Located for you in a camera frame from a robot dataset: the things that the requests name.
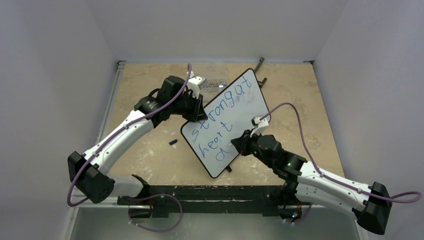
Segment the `blue marker cap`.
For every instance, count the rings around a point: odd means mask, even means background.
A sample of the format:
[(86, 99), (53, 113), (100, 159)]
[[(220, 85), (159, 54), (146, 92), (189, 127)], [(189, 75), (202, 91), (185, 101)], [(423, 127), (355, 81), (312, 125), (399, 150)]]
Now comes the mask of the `blue marker cap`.
[(174, 140), (170, 141), (168, 144), (170, 146), (172, 146), (172, 145), (176, 144), (177, 142), (178, 142), (178, 140), (177, 139), (174, 139)]

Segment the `white whiteboard black frame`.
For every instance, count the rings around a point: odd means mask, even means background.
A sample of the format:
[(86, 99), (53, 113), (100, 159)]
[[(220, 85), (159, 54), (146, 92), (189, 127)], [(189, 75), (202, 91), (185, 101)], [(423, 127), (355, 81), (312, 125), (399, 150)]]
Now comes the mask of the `white whiteboard black frame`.
[(209, 176), (217, 178), (238, 152), (231, 140), (254, 128), (252, 119), (269, 112), (254, 70), (248, 68), (205, 105), (207, 119), (186, 122), (180, 132)]

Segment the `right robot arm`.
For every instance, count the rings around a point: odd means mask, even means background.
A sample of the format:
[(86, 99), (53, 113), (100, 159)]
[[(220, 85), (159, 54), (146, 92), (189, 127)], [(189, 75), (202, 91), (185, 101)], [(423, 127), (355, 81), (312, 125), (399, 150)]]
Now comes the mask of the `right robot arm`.
[(355, 182), (326, 170), (316, 170), (312, 161), (283, 149), (273, 135), (250, 130), (231, 141), (242, 156), (252, 155), (288, 185), (280, 196), (288, 204), (296, 200), (334, 208), (356, 219), (363, 229), (384, 235), (392, 203), (385, 185)]

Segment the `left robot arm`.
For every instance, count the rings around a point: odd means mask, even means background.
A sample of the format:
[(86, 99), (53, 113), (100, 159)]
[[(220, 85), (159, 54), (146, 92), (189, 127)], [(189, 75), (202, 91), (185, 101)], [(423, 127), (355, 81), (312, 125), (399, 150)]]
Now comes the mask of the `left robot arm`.
[(99, 204), (110, 196), (130, 197), (138, 205), (149, 199), (148, 183), (137, 175), (110, 177), (108, 174), (117, 160), (141, 137), (152, 131), (172, 115), (180, 115), (188, 122), (207, 120), (201, 89), (207, 85), (202, 76), (190, 73), (187, 79), (170, 75), (160, 88), (141, 98), (124, 121), (109, 135), (83, 153), (72, 152), (67, 158), (70, 188), (77, 188), (85, 196), (76, 207), (89, 200)]

